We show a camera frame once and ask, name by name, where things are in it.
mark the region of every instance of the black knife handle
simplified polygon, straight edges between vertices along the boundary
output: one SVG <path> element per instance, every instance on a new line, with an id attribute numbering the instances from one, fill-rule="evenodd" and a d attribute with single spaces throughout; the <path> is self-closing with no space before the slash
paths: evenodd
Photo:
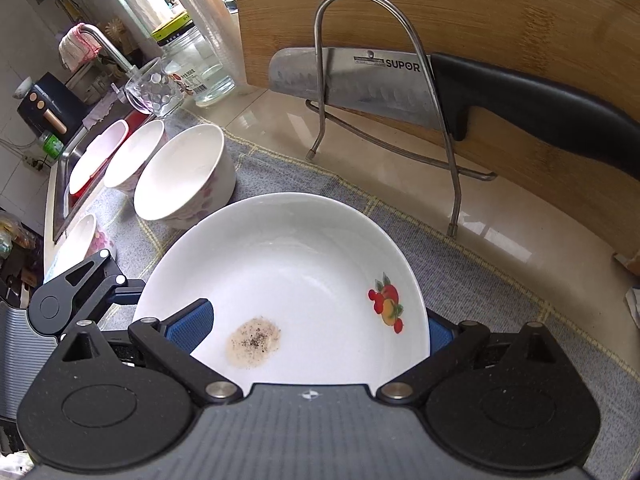
<path id="1" fill-rule="evenodd" d="M 571 86 L 448 54 L 431 66 L 447 129 L 466 136 L 471 106 L 486 108 L 557 148 L 594 158 L 640 180 L 640 123 Z"/>

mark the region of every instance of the glass cup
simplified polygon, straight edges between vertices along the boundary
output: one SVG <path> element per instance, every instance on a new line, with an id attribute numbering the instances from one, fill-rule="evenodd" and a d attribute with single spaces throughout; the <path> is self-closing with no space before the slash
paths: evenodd
<path id="1" fill-rule="evenodd" d="M 184 101 L 178 83 L 162 70 L 159 57 L 143 66 L 124 89 L 136 110 L 157 117 L 167 116 Z"/>

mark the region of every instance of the faucet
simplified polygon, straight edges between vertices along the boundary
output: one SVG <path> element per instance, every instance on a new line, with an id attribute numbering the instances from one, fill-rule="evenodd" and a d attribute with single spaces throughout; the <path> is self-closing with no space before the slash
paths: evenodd
<path id="1" fill-rule="evenodd" d="M 87 34 L 93 36 L 95 41 L 100 43 L 102 48 L 109 53 L 111 59 L 113 59 L 122 69 L 122 71 L 127 74 L 127 77 L 131 78 L 138 71 L 138 67 L 132 65 L 129 61 L 127 61 L 127 58 L 124 57 L 122 53 L 114 46 L 114 44 L 107 39 L 107 37 L 100 31 L 98 27 L 87 25 L 86 23 L 81 23 L 80 31 L 86 32 Z"/>

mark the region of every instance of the white crosshair mark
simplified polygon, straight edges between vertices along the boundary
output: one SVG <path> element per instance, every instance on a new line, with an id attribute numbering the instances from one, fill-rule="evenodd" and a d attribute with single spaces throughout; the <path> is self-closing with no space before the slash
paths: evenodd
<path id="1" fill-rule="evenodd" d="M 306 399 L 306 400 L 314 400 L 314 399 L 317 399 L 318 397 L 320 397 L 321 395 L 322 394 L 319 394 L 315 390 L 307 390 L 306 392 L 302 392 L 300 394 L 300 397 L 302 397 L 303 399 Z"/>

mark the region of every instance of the beige tile countertop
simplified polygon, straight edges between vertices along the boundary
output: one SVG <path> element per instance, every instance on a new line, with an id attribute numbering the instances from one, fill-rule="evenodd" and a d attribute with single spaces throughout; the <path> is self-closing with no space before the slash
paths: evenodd
<path id="1" fill-rule="evenodd" d="M 209 108 L 193 104 L 186 108 L 238 137 L 300 159 L 305 158 L 318 132 L 318 116 L 302 99 L 271 91 L 232 95 Z M 332 109 L 332 113 L 406 150 L 445 158 L 443 149 L 417 137 L 341 110 Z M 315 163 L 446 231 L 453 205 L 447 171 L 379 148 L 331 122 Z M 457 163 L 482 170 L 461 157 Z M 54 246 L 51 239 L 54 179 L 52 171 L 45 222 L 46 269 L 60 245 Z M 460 181 L 459 243 L 530 288 L 640 372 L 640 333 L 624 300 L 634 277 L 612 259 L 611 247 L 555 207 L 503 178 L 479 182 L 461 176 Z M 98 186 L 93 195 L 101 189 Z"/>

